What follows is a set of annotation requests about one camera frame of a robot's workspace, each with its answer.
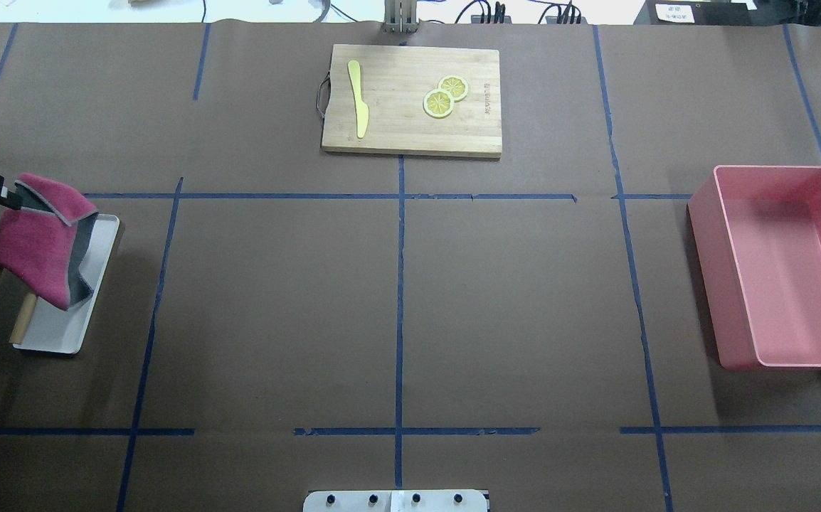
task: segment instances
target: lemon slice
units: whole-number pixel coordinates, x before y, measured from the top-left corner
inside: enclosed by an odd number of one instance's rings
[[[455,100],[446,90],[431,90],[423,97],[423,110],[436,119],[446,117],[454,107]]]
[[[469,90],[467,81],[459,75],[446,75],[439,80],[439,88],[451,94],[455,101],[464,100]]]

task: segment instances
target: gray tabletop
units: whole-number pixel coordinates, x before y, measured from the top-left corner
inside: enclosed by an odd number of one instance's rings
[[[496,48],[498,161],[328,155],[333,43]],[[0,25],[0,173],[125,224],[77,356],[8,346],[0,510],[821,510],[821,373],[719,366],[687,200],[821,165],[821,29]]]

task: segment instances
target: pink plastic container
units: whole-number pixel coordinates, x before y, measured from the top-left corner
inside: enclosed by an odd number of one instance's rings
[[[821,370],[821,166],[717,166],[689,214],[720,364]]]

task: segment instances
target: white floor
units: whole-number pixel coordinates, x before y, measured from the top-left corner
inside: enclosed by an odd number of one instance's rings
[[[255,22],[307,22],[322,13],[322,0],[205,0],[206,21],[225,18]],[[426,2],[420,0],[420,19],[452,23],[468,0]],[[335,6],[358,20],[381,21],[382,0],[334,0]],[[515,23],[536,23],[544,5],[530,0],[507,0],[506,14]],[[576,6],[591,23],[632,25],[644,0],[580,0]],[[478,14],[472,7],[466,14]],[[0,0],[0,22],[47,23],[168,23],[198,22],[202,19],[202,0]],[[325,21],[348,19],[329,11]]]

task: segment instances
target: pink cloth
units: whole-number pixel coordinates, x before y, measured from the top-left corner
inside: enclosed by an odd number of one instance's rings
[[[65,311],[72,305],[69,281],[81,279],[78,268],[69,268],[78,223],[96,214],[97,208],[74,188],[50,179],[23,174],[15,184],[26,188],[49,211],[27,207],[4,211],[0,266],[17,275],[34,294]]]

